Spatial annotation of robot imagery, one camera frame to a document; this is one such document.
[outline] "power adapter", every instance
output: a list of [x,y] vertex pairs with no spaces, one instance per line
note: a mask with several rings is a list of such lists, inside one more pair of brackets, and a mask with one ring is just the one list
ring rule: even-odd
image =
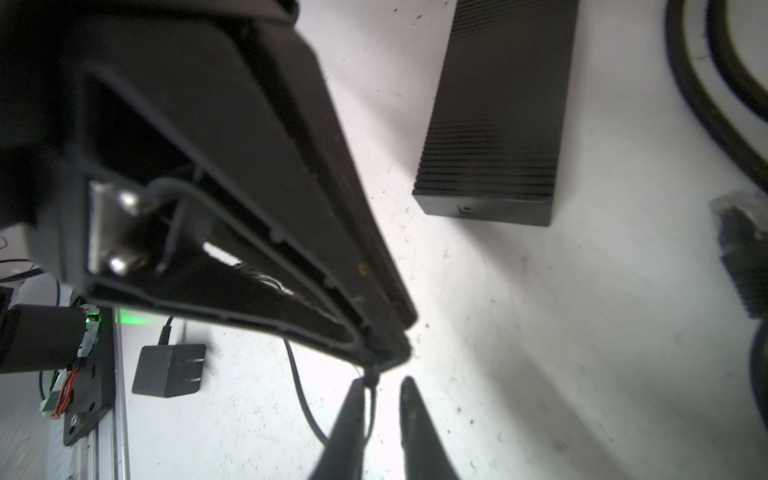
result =
[[141,349],[131,391],[162,398],[189,395],[200,389],[205,345],[168,345],[170,322],[163,327],[158,345]]

